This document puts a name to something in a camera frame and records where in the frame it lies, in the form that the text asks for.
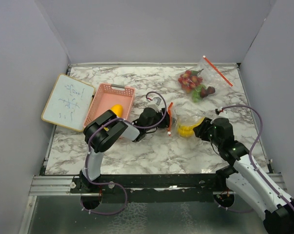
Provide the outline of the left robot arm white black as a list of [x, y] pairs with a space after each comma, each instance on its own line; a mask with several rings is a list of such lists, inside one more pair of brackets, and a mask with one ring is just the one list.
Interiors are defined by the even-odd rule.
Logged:
[[104, 112], [89, 123], [83, 131], [88, 153], [79, 175], [81, 186], [91, 193], [98, 188], [98, 185], [102, 185], [97, 178], [101, 174], [104, 152], [110, 149], [119, 138], [139, 142], [157, 129], [169, 127], [170, 123], [170, 115], [166, 108], [157, 112], [147, 107], [134, 122], [121, 118], [113, 109]]

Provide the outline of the pink plastic basket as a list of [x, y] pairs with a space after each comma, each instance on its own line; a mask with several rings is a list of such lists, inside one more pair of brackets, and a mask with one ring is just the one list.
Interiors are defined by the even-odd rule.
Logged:
[[127, 120], [132, 109], [134, 97], [135, 88], [108, 83], [100, 84], [91, 102], [83, 126], [86, 127], [116, 104], [122, 105], [123, 114], [121, 118]]

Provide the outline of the yellow fake banana bunch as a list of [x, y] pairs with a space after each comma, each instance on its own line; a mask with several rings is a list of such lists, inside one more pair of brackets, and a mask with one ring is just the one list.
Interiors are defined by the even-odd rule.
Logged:
[[204, 117], [200, 118], [185, 118], [181, 119], [177, 122], [177, 133], [180, 137], [190, 138], [194, 135], [193, 128], [197, 127], [202, 121]]

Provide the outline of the zip bag with yellow fruit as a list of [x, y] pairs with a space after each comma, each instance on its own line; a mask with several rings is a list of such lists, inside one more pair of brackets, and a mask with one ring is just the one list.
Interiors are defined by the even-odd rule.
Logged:
[[183, 138], [190, 138], [194, 135], [193, 129], [199, 126], [204, 117], [182, 117], [178, 116], [174, 110], [174, 103], [168, 106], [167, 113], [169, 115], [169, 125], [167, 127], [167, 135], [178, 135]]

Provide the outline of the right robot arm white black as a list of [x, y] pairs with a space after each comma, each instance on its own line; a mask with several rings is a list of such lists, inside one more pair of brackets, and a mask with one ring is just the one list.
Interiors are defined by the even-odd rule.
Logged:
[[193, 132], [216, 147], [229, 164], [217, 171], [215, 186], [238, 194], [262, 219], [267, 233], [294, 234], [294, 198], [262, 170], [244, 144], [235, 140], [229, 120], [204, 117]]

